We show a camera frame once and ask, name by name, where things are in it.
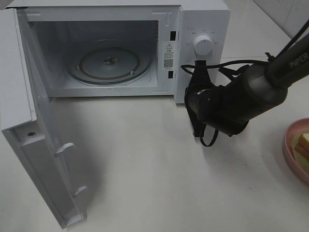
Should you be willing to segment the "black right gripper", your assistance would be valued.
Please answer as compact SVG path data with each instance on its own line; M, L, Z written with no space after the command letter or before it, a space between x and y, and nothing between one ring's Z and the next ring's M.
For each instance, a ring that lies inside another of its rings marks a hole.
M201 94L211 88L211 80L207 70L206 60L195 60L193 73L187 88L185 89L185 107L193 129L193 136L204 136L206 124L198 119L198 109L201 102Z

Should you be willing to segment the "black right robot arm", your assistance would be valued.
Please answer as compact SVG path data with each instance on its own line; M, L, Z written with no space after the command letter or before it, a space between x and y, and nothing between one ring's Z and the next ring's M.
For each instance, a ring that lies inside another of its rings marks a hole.
M277 56L267 61L234 60L208 65L204 60L181 68L191 75L184 103L193 135L206 127L214 135L241 133L249 121L282 104L288 88L309 74L309 35L305 24Z

